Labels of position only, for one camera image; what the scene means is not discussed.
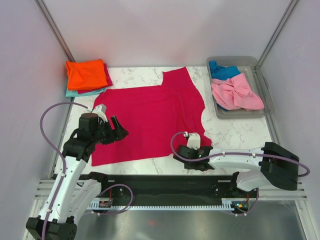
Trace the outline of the magenta red t shirt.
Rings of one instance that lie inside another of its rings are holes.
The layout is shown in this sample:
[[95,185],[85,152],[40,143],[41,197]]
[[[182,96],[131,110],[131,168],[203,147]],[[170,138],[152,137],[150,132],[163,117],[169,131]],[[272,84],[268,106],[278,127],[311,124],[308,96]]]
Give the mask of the magenta red t shirt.
[[128,131],[123,140],[99,144],[91,155],[93,167],[166,157],[172,153],[171,139],[178,132],[198,133],[201,144],[210,146],[202,125],[204,100],[186,67],[163,73],[160,85],[108,89],[94,105],[107,107]]

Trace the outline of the light pink t shirt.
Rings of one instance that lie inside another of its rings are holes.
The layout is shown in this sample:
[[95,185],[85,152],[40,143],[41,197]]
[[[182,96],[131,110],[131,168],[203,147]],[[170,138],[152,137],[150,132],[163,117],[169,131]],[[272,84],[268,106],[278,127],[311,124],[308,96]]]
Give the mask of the light pink t shirt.
[[265,108],[262,99],[253,92],[244,73],[227,80],[212,79],[212,95],[226,110],[259,111]]

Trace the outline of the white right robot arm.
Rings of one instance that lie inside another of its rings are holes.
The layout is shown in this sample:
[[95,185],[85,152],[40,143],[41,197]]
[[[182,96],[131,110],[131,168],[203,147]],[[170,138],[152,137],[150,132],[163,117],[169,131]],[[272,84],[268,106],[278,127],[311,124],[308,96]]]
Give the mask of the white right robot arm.
[[274,142],[243,150],[179,145],[173,158],[184,163],[186,169],[238,169],[229,184],[235,197],[269,185],[286,191],[298,189],[299,157]]

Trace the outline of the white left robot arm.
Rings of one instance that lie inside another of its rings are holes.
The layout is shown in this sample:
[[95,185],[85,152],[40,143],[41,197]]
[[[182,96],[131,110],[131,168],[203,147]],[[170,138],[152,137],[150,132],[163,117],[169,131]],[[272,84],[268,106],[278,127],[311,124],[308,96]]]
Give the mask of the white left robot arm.
[[78,180],[97,145],[123,140],[128,131],[116,116],[107,119],[104,113],[83,113],[78,127],[64,143],[62,167],[51,192],[36,217],[29,217],[26,229],[36,240],[73,240],[78,222],[92,200],[106,196],[110,185],[106,174],[91,172],[78,193]]

